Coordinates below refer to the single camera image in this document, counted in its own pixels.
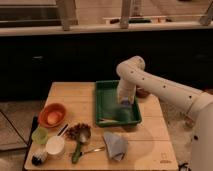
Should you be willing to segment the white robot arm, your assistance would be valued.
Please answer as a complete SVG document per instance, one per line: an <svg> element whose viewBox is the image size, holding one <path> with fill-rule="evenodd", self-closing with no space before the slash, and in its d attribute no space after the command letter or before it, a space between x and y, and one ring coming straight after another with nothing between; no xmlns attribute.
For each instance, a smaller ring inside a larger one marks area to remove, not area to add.
<svg viewBox="0 0 213 171"><path fill-rule="evenodd" d="M142 57L119 63L119 103L132 104L136 87L181 108L195 123L188 171L213 171L213 95L205 91L147 73Z"/></svg>

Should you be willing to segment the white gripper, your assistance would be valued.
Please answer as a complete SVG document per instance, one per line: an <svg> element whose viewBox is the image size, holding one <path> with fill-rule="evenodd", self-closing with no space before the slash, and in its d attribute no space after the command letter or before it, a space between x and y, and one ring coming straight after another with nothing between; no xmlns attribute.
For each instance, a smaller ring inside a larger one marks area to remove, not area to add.
<svg viewBox="0 0 213 171"><path fill-rule="evenodd" d="M117 99L118 102L128 101L130 104L134 102L134 97L136 93L136 85L121 79L117 86Z"/></svg>

